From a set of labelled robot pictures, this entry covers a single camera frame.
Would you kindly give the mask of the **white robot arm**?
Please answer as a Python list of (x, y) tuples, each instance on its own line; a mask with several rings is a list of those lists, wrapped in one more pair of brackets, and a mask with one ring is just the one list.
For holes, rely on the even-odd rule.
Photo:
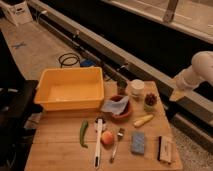
[(194, 90), (203, 82), (213, 86), (213, 51), (196, 53), (191, 65), (175, 76), (175, 84), (182, 91)]

